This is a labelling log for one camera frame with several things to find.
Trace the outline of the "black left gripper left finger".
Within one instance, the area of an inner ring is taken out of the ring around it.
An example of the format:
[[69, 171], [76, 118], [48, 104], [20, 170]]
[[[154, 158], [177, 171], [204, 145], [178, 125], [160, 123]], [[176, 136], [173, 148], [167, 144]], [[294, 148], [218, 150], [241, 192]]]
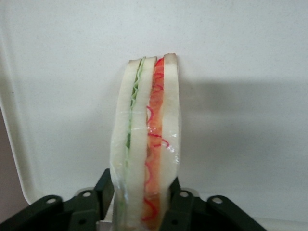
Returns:
[[93, 189], [82, 190], [70, 200], [47, 195], [0, 224], [2, 231], [98, 231], [114, 195], [110, 170]]

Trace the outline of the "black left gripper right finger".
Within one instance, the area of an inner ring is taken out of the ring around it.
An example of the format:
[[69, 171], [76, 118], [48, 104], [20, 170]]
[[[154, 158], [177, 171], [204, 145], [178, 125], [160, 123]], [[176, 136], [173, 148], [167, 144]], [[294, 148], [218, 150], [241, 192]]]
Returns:
[[258, 222], [222, 195], [206, 201], [181, 188], [178, 178], [169, 187], [170, 208], [160, 225], [162, 231], [264, 231]]

